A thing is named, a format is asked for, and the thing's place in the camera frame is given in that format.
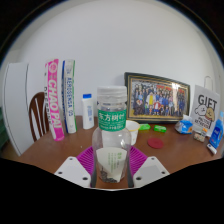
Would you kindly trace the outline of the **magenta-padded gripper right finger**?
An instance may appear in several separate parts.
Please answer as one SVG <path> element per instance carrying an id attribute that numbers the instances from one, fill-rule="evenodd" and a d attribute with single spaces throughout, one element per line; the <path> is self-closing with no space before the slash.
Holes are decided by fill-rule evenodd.
<path id="1" fill-rule="evenodd" d="M 167 169 L 155 157 L 147 157 L 132 147 L 129 155 L 128 187 L 140 188 L 169 175 Z"/>

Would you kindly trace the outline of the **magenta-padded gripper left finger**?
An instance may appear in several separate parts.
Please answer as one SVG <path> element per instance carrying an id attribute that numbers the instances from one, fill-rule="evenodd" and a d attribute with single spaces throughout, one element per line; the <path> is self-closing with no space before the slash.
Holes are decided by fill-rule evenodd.
<path id="1" fill-rule="evenodd" d="M 89 147 L 77 157 L 69 156 L 55 172 L 55 175 L 84 188 L 94 187 L 96 171 L 94 170 L 93 149 Z"/>

